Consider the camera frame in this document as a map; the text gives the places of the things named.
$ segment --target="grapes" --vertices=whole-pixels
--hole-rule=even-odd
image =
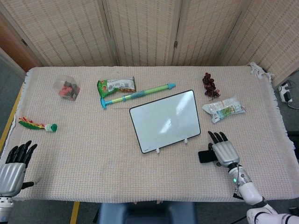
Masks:
[[[220,91],[216,90],[214,79],[211,78],[210,73],[206,72],[206,75],[202,79],[202,82],[206,89],[206,92],[205,92],[206,96],[212,97],[212,99],[220,96],[220,93],[219,93]]]

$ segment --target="table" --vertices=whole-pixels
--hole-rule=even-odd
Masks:
[[[16,118],[57,123],[58,131],[29,130],[13,124],[0,163],[9,150],[27,140],[38,143],[25,181],[42,176],[17,199],[52,199],[120,203],[147,200],[229,202],[234,184],[228,170],[200,164],[197,152],[207,149],[207,134],[224,132],[262,195],[268,199],[299,196],[299,166],[293,144],[268,79],[258,79],[249,66],[239,67],[43,67],[28,72]],[[220,99],[237,95],[245,114],[213,124],[201,107],[209,102],[202,78],[212,74]],[[60,74],[80,84],[75,102],[63,100],[52,85]],[[137,90],[168,82],[177,87],[143,98],[109,105],[99,102],[97,81],[135,77]],[[202,133],[155,152],[142,154],[129,108],[182,91],[194,90]],[[119,97],[116,93],[107,99]]]

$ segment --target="plastic container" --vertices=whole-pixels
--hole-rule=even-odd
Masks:
[[[75,101],[80,92],[80,87],[71,76],[60,75],[53,84],[53,89],[63,99]]]

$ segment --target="robotic hand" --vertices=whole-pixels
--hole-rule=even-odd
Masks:
[[[240,157],[227,139],[224,133],[208,132],[213,143],[208,144],[207,151],[199,152],[200,162],[218,161],[227,167],[228,174],[236,185],[233,197],[244,200],[253,208],[247,211],[249,224],[295,224],[299,223],[299,217],[289,214],[278,214],[261,196],[254,183],[246,173],[243,166],[239,164]]]
[[[37,182],[24,182],[26,168],[31,155],[36,149],[34,144],[29,149],[31,141],[21,146],[15,146],[8,154],[5,164],[0,168],[0,224],[8,223],[14,207],[12,197],[19,194],[21,189],[33,186]]]

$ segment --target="white dry erase board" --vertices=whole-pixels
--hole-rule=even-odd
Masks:
[[[133,107],[130,115],[143,153],[200,134],[193,90]]]

